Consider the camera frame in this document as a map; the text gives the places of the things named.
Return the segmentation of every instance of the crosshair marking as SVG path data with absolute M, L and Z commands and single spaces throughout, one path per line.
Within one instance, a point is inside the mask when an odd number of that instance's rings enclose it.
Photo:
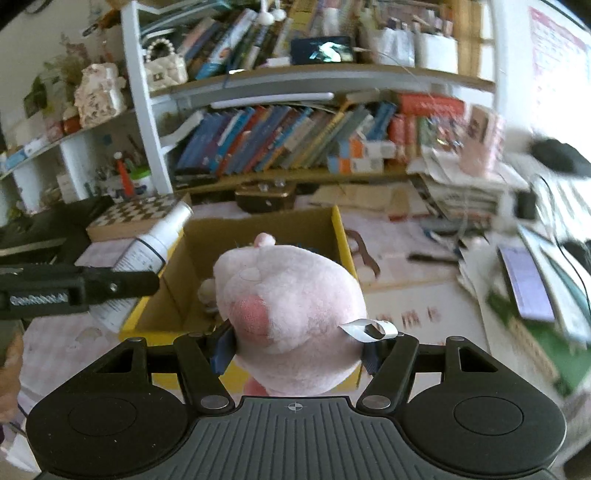
M 295 401 L 290 403 L 287 408 L 289 408 L 291 411 L 300 411 L 302 408 L 304 408 L 304 406 L 301 403 Z

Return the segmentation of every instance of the wooden shelf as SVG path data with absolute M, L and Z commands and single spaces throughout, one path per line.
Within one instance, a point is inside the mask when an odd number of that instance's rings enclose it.
M 387 169 L 383 173 L 352 173 L 335 174 L 330 173 L 325 168 L 313 168 L 306 170 L 300 168 L 297 170 L 267 170 L 260 173 L 247 173 L 244 175 L 230 175 L 222 177 L 216 183 L 201 185 L 198 187 L 188 187 L 177 189 L 179 193 L 209 193 L 221 192 L 222 190 L 233 190 L 241 183 L 251 180 L 274 180 L 282 179 L 296 183 L 348 183 L 352 181 L 371 181 L 371 180 L 399 180 L 406 177 L 406 165 L 400 165 Z
M 184 96 L 203 96 L 197 103 L 259 95 L 310 92 L 352 92 L 370 88 L 395 89 L 400 81 L 443 83 L 484 92 L 495 91 L 494 82 L 465 75 L 396 65 L 343 63 L 292 65 L 221 75 L 177 85 L 151 94 L 152 103 Z

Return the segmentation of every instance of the toy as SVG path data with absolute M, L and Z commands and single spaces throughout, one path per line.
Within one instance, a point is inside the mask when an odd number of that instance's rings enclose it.
M 319 395 L 359 365 L 363 344 L 339 325 L 366 318 L 365 301 L 337 263 L 261 233 L 253 247 L 224 253 L 213 274 L 219 313 L 236 333 L 237 363 L 252 377 L 245 395 Z M 199 298 L 211 304 L 212 293 L 208 279 Z

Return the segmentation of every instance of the human hand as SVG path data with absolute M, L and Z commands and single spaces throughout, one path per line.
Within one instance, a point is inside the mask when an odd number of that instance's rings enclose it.
M 6 352 L 6 361 L 0 368 L 0 423 L 11 421 L 18 412 L 17 396 L 21 390 L 19 376 L 22 368 L 24 345 L 17 333 Z

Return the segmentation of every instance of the cardboard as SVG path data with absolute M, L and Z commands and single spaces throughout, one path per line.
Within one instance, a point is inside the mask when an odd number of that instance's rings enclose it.
M 309 249 L 343 265 L 356 278 L 343 223 L 337 207 L 291 210 L 243 219 L 199 219 L 189 221 L 168 264 L 161 273 L 160 290 L 141 299 L 129 316 L 120 340 L 141 336 L 149 345 L 169 345 L 188 332 L 211 331 L 215 325 L 197 298 L 202 281 L 213 277 L 213 265 L 224 252 L 245 247 L 266 232 L 278 244 Z M 361 369 L 339 386 L 353 391 Z M 241 393 L 248 374 L 234 362 L 220 378 L 226 389 Z M 154 381 L 165 388 L 178 389 L 175 375 L 159 374 Z

